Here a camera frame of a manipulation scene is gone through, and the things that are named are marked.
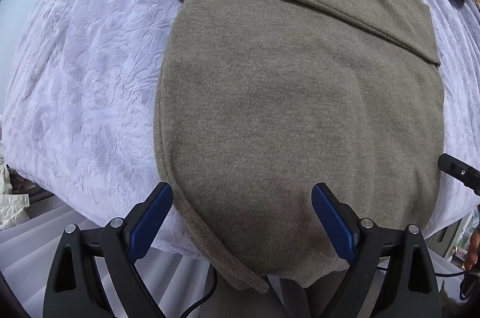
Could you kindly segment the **right hand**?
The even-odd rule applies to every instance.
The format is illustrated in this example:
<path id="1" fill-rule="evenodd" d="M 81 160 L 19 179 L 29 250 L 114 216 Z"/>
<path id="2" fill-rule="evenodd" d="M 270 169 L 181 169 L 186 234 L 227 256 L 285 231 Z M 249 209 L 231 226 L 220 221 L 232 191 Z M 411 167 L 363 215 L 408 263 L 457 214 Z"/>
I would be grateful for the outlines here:
<path id="1" fill-rule="evenodd" d="M 467 254 L 465 256 L 465 269 L 471 270 L 479 259 L 480 234 L 479 229 L 475 229 L 470 237 Z"/>

